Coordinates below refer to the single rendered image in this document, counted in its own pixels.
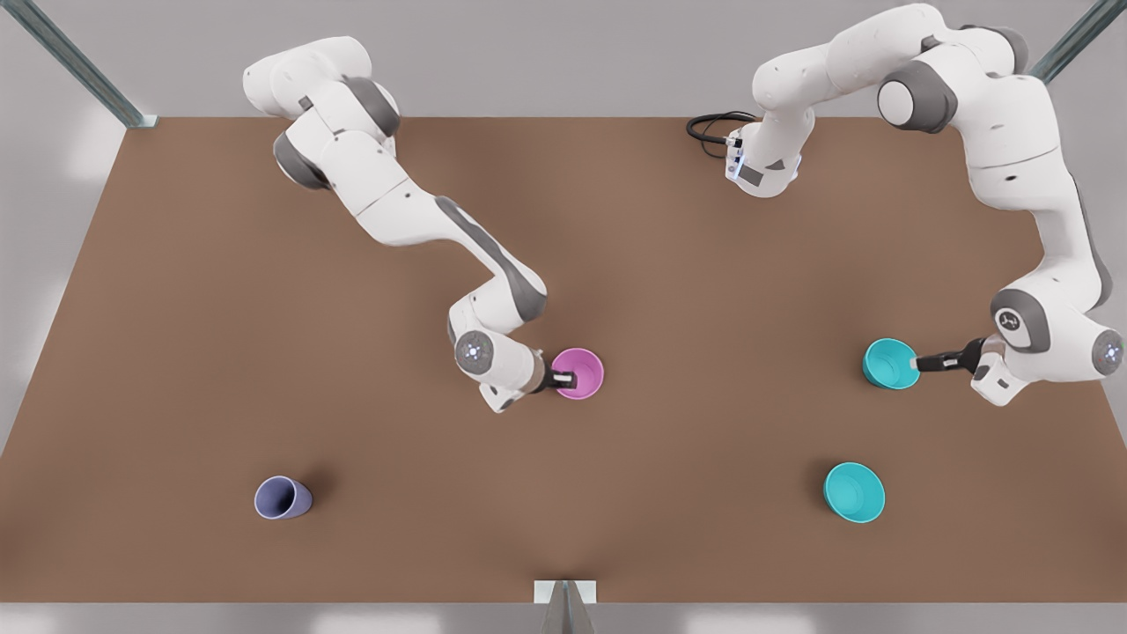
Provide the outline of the silver frame post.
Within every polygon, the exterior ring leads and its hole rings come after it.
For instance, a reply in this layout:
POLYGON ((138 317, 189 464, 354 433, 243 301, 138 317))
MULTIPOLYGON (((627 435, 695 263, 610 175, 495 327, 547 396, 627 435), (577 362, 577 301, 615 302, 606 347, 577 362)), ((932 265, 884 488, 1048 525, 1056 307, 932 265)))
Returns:
POLYGON ((595 634, 587 606, 597 602, 594 580, 536 580, 533 602, 545 602, 541 634, 595 634))
POLYGON ((137 107, 128 100, 128 97, 121 92, 108 77, 104 75, 100 69, 92 63, 92 60, 85 56, 85 52, 81 52, 73 41, 69 39, 57 24, 41 10, 39 5, 36 5, 34 0, 0 0, 0 8, 3 8, 25 32, 32 35, 34 41, 48 51, 70 75, 76 77, 76 80, 83 84, 85 89, 92 93, 97 101, 105 106, 125 128, 154 128, 158 124, 158 117, 137 111, 137 107))
POLYGON ((1127 0, 1095 0, 1095 3, 1063 33, 1061 39, 1035 62, 1028 75, 1038 77, 1044 84, 1049 84, 1124 11, 1127 11, 1127 0))

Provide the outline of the teal blue bowl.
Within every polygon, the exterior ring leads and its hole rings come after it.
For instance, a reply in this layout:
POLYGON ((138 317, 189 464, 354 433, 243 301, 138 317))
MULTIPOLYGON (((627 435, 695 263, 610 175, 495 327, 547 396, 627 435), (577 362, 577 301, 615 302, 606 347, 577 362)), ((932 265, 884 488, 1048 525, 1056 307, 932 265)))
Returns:
POLYGON ((894 338, 881 338, 869 343, 863 352, 863 376, 877 387, 909 389, 919 381, 915 358, 917 352, 909 345, 894 338))
POLYGON ((881 479, 857 462, 843 462, 831 468, 822 482, 822 497, 833 514, 849 523, 875 521, 886 504, 881 479))

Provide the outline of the lavender cup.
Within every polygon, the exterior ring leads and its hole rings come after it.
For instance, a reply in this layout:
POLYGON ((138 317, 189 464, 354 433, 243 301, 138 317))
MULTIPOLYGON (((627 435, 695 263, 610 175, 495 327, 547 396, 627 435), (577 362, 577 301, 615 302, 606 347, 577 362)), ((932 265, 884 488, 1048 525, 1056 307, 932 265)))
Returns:
POLYGON ((284 520, 307 514, 313 506, 313 493, 293 477, 275 475, 265 479, 254 494, 254 509, 266 520, 284 520))

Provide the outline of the pink bowl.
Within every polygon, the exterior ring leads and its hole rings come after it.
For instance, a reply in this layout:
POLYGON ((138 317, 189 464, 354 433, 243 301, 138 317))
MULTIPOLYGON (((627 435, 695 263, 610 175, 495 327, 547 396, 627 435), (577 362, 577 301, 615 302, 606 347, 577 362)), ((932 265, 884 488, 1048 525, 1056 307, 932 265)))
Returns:
POLYGON ((603 384, 605 370, 602 361, 588 349, 571 348, 560 352, 551 364, 556 370, 573 370, 576 374, 576 389, 557 390, 569 400, 584 400, 595 394, 603 384))

